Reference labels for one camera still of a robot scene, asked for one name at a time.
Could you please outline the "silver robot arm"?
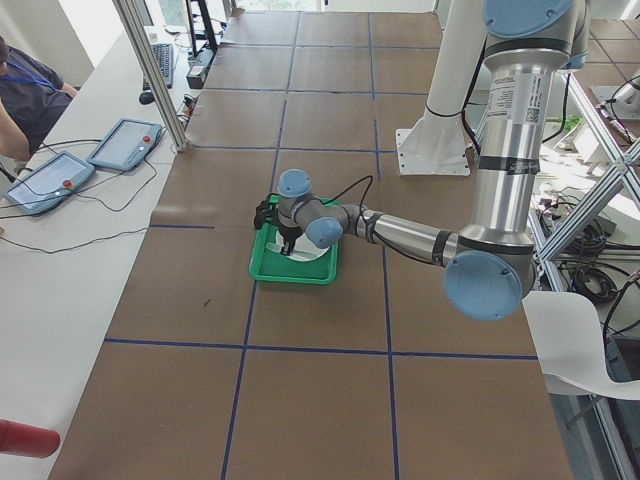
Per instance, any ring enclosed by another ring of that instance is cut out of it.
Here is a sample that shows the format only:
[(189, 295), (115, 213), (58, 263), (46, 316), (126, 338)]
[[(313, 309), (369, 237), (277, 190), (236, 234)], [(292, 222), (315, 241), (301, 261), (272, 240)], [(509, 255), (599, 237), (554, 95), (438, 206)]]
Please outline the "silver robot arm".
[(534, 245), (527, 212), (539, 170), (552, 78), (583, 65), (590, 7), (585, 1), (487, 1), (484, 62), (491, 73), (485, 134), (471, 220), (453, 233), (360, 205), (331, 206), (308, 174), (285, 171), (273, 221), (290, 254), (299, 237), (325, 249), (351, 234), (444, 268), (444, 289), (464, 315), (511, 315), (531, 290)]

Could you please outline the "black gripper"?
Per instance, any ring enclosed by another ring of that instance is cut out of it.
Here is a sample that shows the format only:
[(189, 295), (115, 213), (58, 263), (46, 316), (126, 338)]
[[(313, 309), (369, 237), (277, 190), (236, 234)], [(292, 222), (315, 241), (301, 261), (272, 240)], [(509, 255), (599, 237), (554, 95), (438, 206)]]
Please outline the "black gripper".
[(285, 256), (290, 256), (295, 248), (295, 241), (302, 236), (302, 229), (300, 227), (279, 225), (278, 231), (284, 240), (281, 253)]

